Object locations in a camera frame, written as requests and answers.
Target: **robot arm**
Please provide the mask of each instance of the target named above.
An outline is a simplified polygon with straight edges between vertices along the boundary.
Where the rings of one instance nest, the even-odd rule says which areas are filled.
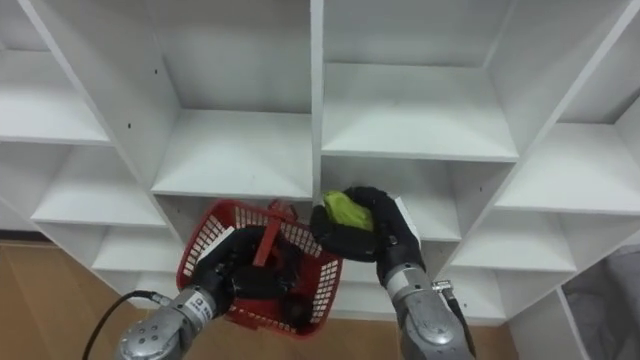
[[[187,287],[167,306],[138,321],[122,336],[116,360],[180,360],[193,339],[219,316],[214,297],[199,286]]]
[[[384,286],[396,310],[406,360],[474,358],[461,322],[438,293],[452,291],[448,282],[432,286],[422,268],[403,264],[387,274]]]
[[[336,224],[322,206],[314,208],[311,230],[325,250],[347,259],[376,263],[378,280],[396,310],[404,358],[473,359],[473,340],[451,284],[432,286],[419,240],[395,201],[372,187],[350,188],[345,194],[371,211],[374,231]]]

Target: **basket handle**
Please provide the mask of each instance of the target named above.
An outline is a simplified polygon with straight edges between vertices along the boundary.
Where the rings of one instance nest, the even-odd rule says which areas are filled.
[[[282,220],[295,221],[298,218],[298,214],[293,206],[280,200],[274,200],[269,204],[269,212],[272,218],[267,224],[267,228],[262,236],[262,241],[260,241],[260,246],[253,259],[254,266],[264,266],[267,262],[267,258],[269,258],[269,254],[273,248],[273,242],[276,240],[278,231],[280,231]]]

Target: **shelf compartment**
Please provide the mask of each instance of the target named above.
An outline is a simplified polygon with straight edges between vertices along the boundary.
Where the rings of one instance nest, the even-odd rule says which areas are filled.
[[[49,52],[0,51],[0,141],[108,145]]]
[[[460,240],[456,204],[444,162],[323,157],[323,191],[362,184],[399,196],[421,240]]]
[[[536,212],[494,211],[451,263],[503,270],[576,271],[558,219]]]
[[[492,271],[457,269],[447,272],[442,279],[453,281],[454,293],[469,324],[494,326],[507,320],[498,282]],[[378,284],[377,279],[375,282],[356,283],[341,279],[331,317],[393,321],[396,312],[387,291]]]
[[[522,359],[590,359],[561,289],[513,318],[509,328]]]
[[[557,124],[496,207],[640,215],[640,168],[613,125]]]
[[[183,111],[152,191],[311,198],[309,115]]]
[[[166,227],[110,147],[75,147],[31,219],[40,223]]]
[[[325,155],[515,162],[482,69],[327,64]]]
[[[91,267],[175,274],[183,251],[166,229],[116,227],[107,232]]]
[[[507,321],[500,285],[493,271],[450,268],[440,279],[451,280],[470,325],[497,326]]]

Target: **black cable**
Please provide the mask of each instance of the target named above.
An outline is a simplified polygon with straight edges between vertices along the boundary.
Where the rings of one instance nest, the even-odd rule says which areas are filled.
[[[93,348],[93,343],[96,342],[98,335],[100,334],[100,330],[107,322],[111,314],[120,306],[123,302],[131,299],[131,298],[145,298],[151,300],[151,298],[156,295],[155,291],[145,291],[145,290],[135,290],[130,293],[122,295],[120,299],[118,299],[107,311],[102,315],[100,321],[96,325],[96,328],[93,329],[93,333],[91,333],[91,337],[89,337],[89,341],[87,341],[87,345],[84,348],[84,353],[82,354],[82,360],[89,360],[89,354],[91,353],[91,349]]]
[[[469,346],[469,352],[471,352],[471,355],[473,355],[473,357],[476,357],[476,346],[473,343],[473,337],[471,337],[471,331],[469,330],[469,325],[467,325],[467,320],[464,318],[464,315],[462,314],[462,309],[460,309],[460,304],[458,303],[458,300],[454,299],[447,299],[447,305],[449,306],[449,309],[451,309],[451,312],[453,312],[453,314],[458,318],[458,320],[460,320],[460,323],[462,324],[462,329],[464,330],[464,337],[467,340],[467,345]]]

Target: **black glove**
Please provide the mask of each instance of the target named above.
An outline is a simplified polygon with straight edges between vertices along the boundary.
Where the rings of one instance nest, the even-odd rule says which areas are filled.
[[[378,280],[402,264],[425,269],[419,240],[413,235],[395,201],[374,187],[351,187],[344,191],[355,203],[368,208],[374,231],[334,224],[323,206],[316,206],[311,216],[311,232],[323,249],[356,261],[377,263]]]

